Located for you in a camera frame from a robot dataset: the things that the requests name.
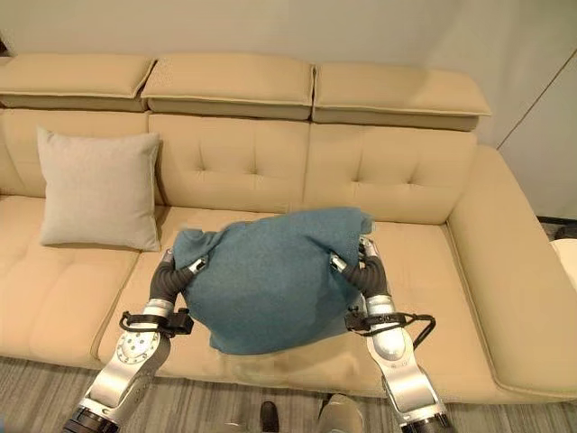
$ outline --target gray carpet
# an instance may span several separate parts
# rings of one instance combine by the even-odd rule
[[[60,432],[95,376],[89,370],[0,357],[0,417],[6,433]],[[122,432],[209,433],[227,422],[258,431],[261,403],[271,400],[279,408],[281,431],[312,433],[322,399],[313,392],[157,378]],[[367,433],[400,431],[385,401],[356,400]],[[452,404],[448,410],[461,433],[577,432],[577,406],[571,403]]]

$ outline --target beige sofa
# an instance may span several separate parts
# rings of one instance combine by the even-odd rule
[[[437,319],[417,358],[446,401],[577,397],[577,296],[506,164],[470,132],[488,108],[469,78],[230,53],[152,66],[143,56],[23,55],[0,67],[0,355],[100,368],[122,312],[147,300],[161,254],[40,246],[36,126],[151,131],[162,140],[162,249],[185,226],[360,207],[376,220],[398,308]],[[383,395],[352,333],[256,356],[223,355],[208,338],[201,323],[175,338],[161,373]]]

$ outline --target blue cloth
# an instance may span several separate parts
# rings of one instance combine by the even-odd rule
[[[341,334],[358,291],[330,268],[330,253],[356,264],[359,235],[371,225],[359,209],[339,207],[234,223],[218,233],[182,231],[173,246],[177,268],[209,256],[185,292],[190,315],[210,329],[212,347],[234,355]]]

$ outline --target throw pillow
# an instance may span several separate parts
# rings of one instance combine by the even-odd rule
[[[158,134],[68,137],[38,128],[46,179],[41,244],[96,243],[158,251]]]

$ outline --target wall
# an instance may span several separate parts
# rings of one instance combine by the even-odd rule
[[[500,150],[538,215],[577,219],[577,55]]]
[[[14,52],[255,51],[460,70],[497,147],[577,45],[575,0],[0,0]],[[526,143],[533,152],[539,143]]]

